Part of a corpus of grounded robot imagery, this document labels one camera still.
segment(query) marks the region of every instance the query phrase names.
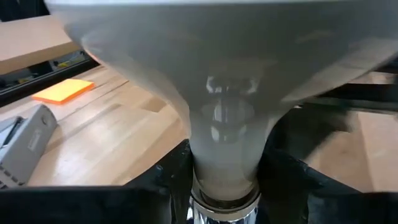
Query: wooden board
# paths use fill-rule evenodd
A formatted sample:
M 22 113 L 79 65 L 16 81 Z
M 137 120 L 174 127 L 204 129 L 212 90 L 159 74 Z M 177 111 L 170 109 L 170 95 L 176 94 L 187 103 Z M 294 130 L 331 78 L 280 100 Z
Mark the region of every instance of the wooden board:
M 391 84 L 394 76 L 371 72 L 351 83 Z M 347 121 L 350 132 L 330 136 L 309 164 L 363 192 L 398 191 L 397 115 L 353 111 Z
M 79 50 L 53 16 L 0 23 L 0 75 Z

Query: white funnel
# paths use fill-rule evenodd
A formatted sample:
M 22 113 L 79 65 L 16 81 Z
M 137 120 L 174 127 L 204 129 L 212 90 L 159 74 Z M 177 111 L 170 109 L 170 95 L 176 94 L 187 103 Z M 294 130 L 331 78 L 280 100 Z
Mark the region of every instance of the white funnel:
M 236 200 L 277 120 L 398 51 L 394 0 L 47 0 L 96 60 L 191 130 L 202 192 Z

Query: gray tool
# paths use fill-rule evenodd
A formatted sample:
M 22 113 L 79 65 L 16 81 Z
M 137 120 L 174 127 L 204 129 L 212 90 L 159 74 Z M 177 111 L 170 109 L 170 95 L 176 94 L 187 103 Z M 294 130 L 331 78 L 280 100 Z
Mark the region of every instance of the gray tool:
M 57 120 L 45 105 L 36 106 L 30 118 L 0 122 L 0 189 L 29 181 L 56 127 Z

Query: orange sticky note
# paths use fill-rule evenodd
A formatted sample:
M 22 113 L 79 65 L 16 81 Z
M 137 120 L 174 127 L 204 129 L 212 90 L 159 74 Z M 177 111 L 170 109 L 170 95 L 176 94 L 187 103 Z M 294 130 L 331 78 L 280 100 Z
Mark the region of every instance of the orange sticky note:
M 93 82 L 70 78 L 34 94 L 32 98 L 61 105 L 92 88 L 94 88 Z

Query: black metal rail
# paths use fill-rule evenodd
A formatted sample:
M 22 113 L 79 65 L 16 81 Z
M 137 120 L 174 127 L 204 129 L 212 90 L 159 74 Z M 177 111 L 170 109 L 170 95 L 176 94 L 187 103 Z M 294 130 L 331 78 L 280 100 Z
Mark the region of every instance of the black metal rail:
M 396 114 L 398 113 L 398 85 L 396 83 L 388 85 L 345 84 L 308 99 L 306 103 Z
M 67 78 L 74 77 L 98 65 L 93 59 L 84 60 L 67 68 L 42 75 L 29 82 L 0 91 L 0 107 L 27 97 Z
M 387 65 L 378 68 L 376 71 L 398 74 L 398 58 L 389 62 Z

